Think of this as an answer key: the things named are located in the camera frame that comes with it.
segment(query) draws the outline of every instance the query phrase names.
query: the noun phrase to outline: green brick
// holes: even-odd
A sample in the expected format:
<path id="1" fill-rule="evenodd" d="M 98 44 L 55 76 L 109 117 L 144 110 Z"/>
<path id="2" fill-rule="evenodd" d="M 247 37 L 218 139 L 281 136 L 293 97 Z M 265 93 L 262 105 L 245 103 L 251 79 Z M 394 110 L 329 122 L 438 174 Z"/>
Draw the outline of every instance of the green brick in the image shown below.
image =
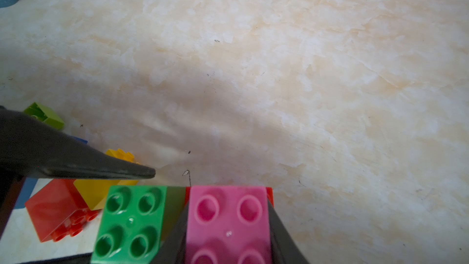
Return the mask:
<path id="1" fill-rule="evenodd" d="M 32 103 L 23 112 L 58 130 L 62 129 L 64 125 L 63 120 L 54 110 L 37 102 Z"/>
<path id="2" fill-rule="evenodd" d="M 184 208 L 184 187 L 112 186 L 93 264 L 148 264 Z"/>

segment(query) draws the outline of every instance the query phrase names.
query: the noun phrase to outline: pink brick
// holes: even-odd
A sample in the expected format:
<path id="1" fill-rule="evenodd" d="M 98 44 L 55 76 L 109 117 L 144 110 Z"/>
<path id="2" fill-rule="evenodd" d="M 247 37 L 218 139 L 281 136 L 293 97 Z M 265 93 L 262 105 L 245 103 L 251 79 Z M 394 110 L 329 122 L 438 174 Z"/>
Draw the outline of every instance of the pink brick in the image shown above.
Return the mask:
<path id="1" fill-rule="evenodd" d="M 186 264 L 271 264 L 265 187 L 191 188 Z"/>

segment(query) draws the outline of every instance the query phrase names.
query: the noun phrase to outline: yellow brick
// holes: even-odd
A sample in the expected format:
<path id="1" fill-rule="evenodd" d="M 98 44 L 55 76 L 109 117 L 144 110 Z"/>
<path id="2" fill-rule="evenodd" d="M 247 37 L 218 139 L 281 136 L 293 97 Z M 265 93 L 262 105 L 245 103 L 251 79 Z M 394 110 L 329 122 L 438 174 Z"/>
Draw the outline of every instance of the yellow brick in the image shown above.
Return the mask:
<path id="1" fill-rule="evenodd" d="M 106 154 L 115 158 L 125 161 L 133 162 L 134 156 L 132 153 L 125 153 L 121 149 L 114 151 L 109 149 Z M 134 186 L 138 180 L 127 179 L 77 179 L 73 184 L 80 192 L 86 204 L 91 210 L 103 209 L 106 203 L 107 193 L 109 188 L 115 185 Z"/>

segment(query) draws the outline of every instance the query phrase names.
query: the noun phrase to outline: floor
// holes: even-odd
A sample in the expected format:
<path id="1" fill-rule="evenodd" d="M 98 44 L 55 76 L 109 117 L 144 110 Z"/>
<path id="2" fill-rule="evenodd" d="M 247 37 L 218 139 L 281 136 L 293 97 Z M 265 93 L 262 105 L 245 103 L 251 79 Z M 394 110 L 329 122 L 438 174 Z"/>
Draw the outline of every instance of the floor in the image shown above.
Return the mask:
<path id="1" fill-rule="evenodd" d="M 157 169 L 265 185 L 311 263 L 469 262 L 469 0 L 20 0 L 0 104 Z M 24 210 L 4 263 L 40 244 Z"/>

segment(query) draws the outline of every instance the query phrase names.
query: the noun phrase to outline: beige marble pattern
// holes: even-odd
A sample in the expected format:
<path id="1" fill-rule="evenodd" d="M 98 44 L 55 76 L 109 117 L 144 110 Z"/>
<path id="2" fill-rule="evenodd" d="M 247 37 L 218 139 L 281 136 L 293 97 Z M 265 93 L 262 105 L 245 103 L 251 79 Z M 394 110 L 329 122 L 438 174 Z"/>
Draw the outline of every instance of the beige marble pattern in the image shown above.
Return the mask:
<path id="1" fill-rule="evenodd" d="M 266 185 L 312 263 L 469 261 L 469 0 L 20 0 L 0 103 L 157 169 Z M 40 244 L 24 210 L 3 263 Z"/>

